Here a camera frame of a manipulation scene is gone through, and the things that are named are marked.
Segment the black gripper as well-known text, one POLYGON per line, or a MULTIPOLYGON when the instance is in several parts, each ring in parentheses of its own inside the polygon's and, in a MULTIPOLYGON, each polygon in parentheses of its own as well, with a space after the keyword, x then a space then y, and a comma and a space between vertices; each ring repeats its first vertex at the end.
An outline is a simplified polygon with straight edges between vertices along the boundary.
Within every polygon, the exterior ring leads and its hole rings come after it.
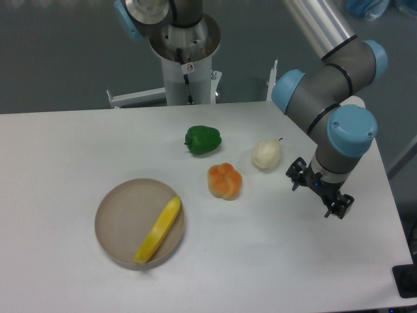
POLYGON ((321 173, 314 173, 307 167, 306 161, 298 157, 286 171, 286 176, 290 178, 295 191, 300 186, 306 186, 316 193, 327 207, 324 217, 334 215, 343 219, 350 211, 354 198, 348 194, 340 194, 340 188, 344 181, 339 183, 329 183, 322 180, 321 173))

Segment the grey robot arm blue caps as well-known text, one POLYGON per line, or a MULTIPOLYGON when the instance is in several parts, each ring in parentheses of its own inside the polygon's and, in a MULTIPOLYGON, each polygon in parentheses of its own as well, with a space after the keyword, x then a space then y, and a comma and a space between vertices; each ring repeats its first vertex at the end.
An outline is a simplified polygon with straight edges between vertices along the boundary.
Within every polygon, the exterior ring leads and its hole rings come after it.
MULTIPOLYGON (((347 99, 377 80, 388 58, 375 41, 361 41, 331 1, 286 1, 285 6, 323 62, 309 76, 290 70, 271 83, 273 103, 316 143, 310 162, 287 170, 294 187, 305 186, 329 215, 343 218, 353 197, 340 189, 377 134, 373 114, 347 99)), ((115 13, 134 40, 148 38, 160 58, 169 105, 209 104, 211 58, 220 45, 218 24, 200 1, 115 1, 115 13)))

